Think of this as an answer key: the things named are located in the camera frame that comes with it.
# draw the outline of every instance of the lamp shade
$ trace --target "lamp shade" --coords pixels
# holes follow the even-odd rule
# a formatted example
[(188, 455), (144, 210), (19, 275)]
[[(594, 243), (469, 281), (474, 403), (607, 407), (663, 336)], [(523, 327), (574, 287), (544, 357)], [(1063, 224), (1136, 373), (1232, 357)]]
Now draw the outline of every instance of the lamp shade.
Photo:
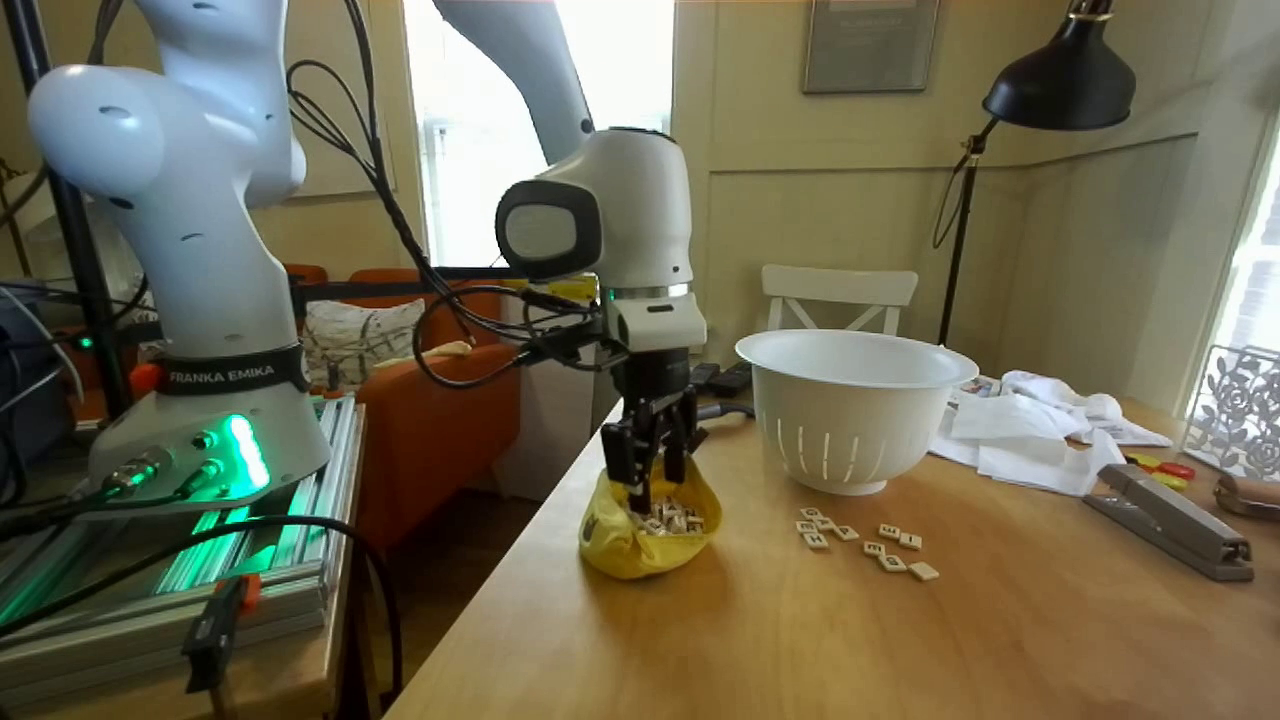
[(985, 109), (1024, 129), (1109, 129), (1129, 122), (1132, 69), (1104, 45), (1109, 4), (1075, 4), (1057, 38), (1009, 65)]

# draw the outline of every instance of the metal tool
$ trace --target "metal tool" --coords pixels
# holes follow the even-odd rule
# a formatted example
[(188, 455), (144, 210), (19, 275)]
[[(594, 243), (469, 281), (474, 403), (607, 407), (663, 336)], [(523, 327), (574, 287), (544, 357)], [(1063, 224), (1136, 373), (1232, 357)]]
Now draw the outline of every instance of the metal tool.
[(1109, 465), (1100, 474), (1100, 493), (1083, 497), (1083, 506), (1157, 545), (1160, 551), (1183, 562), (1210, 579), (1253, 579), (1253, 545), (1232, 524), (1217, 520), (1213, 512), (1157, 486), (1132, 465)]

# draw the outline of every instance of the beige wall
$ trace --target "beige wall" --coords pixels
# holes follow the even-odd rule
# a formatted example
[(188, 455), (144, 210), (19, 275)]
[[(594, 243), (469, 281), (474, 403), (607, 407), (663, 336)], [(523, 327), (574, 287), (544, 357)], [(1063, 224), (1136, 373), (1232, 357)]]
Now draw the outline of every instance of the beige wall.
[[(988, 82), (1050, 40), (1061, 0), (943, 4), (920, 98), (800, 98), (804, 0), (680, 4), (678, 138), (693, 158), (711, 357), (762, 323), (762, 262), (920, 269), (936, 336), (949, 253), (928, 249), (943, 170)], [(1269, 0), (1124, 0), (1109, 34), (1136, 115), (1109, 131), (996, 129), (953, 343), (1177, 407), (1198, 370), (1253, 158), (1275, 113)]]

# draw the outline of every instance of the black lamp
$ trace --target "black lamp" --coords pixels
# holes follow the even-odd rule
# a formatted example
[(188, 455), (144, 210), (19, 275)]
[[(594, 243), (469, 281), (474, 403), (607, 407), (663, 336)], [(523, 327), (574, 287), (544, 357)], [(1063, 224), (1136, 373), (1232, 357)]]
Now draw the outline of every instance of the black lamp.
[(985, 100), (985, 113), (994, 122), (985, 124), (985, 131), (977, 131), (964, 146), (964, 158), (953, 170), (953, 178), (962, 178), (962, 210), (957, 210), (957, 243), (953, 243), (939, 343), (953, 332), (953, 305), (957, 305), (957, 281), (962, 281), (962, 255), (964, 255), (970, 210), (974, 210), (974, 184), (977, 184), (974, 160), (985, 152), (994, 129), (1005, 122), (1024, 129), (1083, 131), (1083, 129), (1109, 129), (1129, 122), (1136, 82), (1132, 82), (1132, 69), (1104, 45), (1109, 19), (1114, 19), (1114, 0), (1073, 0), (1057, 38), (1042, 52), (1011, 62), (996, 78)]

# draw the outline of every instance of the chair backrest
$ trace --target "chair backrest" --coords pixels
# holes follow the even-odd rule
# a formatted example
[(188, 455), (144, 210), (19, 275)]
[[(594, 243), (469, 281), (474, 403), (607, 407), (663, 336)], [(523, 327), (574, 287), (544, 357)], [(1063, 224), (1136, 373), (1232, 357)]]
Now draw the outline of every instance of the chair backrest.
[(850, 327), (868, 327), (881, 316), (881, 332), (898, 336), (899, 311), (911, 305), (918, 271), (850, 271), (850, 269), (762, 269), (767, 295), (767, 327), (783, 327), (790, 316), (816, 327), (804, 305), (851, 305), (860, 316)]

